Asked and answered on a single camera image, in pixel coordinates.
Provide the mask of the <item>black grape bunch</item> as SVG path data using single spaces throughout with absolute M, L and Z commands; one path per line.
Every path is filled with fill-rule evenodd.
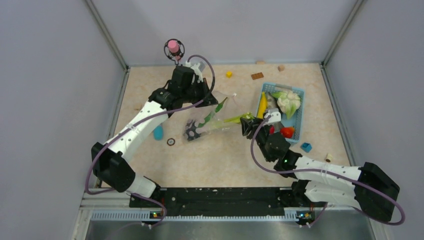
M 189 119 L 187 121 L 183 136 L 188 142 L 199 139 L 202 136 L 202 133 L 200 132 L 201 130 L 200 125 L 201 123 L 194 119 Z

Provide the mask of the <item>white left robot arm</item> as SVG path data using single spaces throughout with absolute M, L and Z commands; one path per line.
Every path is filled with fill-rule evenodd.
M 136 173 L 130 166 L 133 156 L 146 138 L 183 104 L 201 108 L 216 105 L 212 86 L 203 77 L 206 63 L 177 65 L 164 87 L 152 92 L 137 115 L 114 137 L 91 148 L 92 173 L 113 190 L 137 194 L 149 207 L 160 202 L 157 184 Z

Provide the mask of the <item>green chili pepper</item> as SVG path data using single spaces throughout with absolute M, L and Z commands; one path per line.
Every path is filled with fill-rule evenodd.
M 203 122 L 198 124 L 199 128 L 204 127 L 210 120 L 213 119 L 213 117 L 224 107 L 225 102 L 227 101 L 228 97 L 225 97 L 224 100 L 222 100 L 214 110 L 212 110 L 204 119 Z

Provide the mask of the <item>clear zip top bag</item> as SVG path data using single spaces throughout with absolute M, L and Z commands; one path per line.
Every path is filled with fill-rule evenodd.
M 196 141 L 211 134 L 238 127 L 240 118 L 246 114 L 241 107 L 238 95 L 215 91 L 218 104 L 194 108 L 189 112 L 182 132 L 186 142 Z

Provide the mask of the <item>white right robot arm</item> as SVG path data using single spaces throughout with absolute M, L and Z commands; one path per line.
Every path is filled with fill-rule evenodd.
M 251 146 L 254 163 L 268 173 L 295 179 L 291 188 L 297 205 L 326 202 L 352 207 L 386 225 L 397 226 L 405 221 L 405 213 L 397 202 L 399 185 L 376 164 L 336 165 L 295 152 L 282 134 L 270 132 L 270 116 L 241 117 L 240 123 L 242 135 L 257 144 L 264 159 L 275 165 L 269 169 L 260 164 Z

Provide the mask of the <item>light blue plastic basket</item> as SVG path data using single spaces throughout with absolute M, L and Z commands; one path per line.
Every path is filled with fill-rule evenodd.
M 275 123 L 275 126 L 278 130 L 283 127 L 293 128 L 286 140 L 294 146 L 301 138 L 304 99 L 305 91 L 302 88 L 265 82 L 260 90 L 256 116 L 265 116 L 268 111 L 274 117 L 279 114 L 280 122 Z

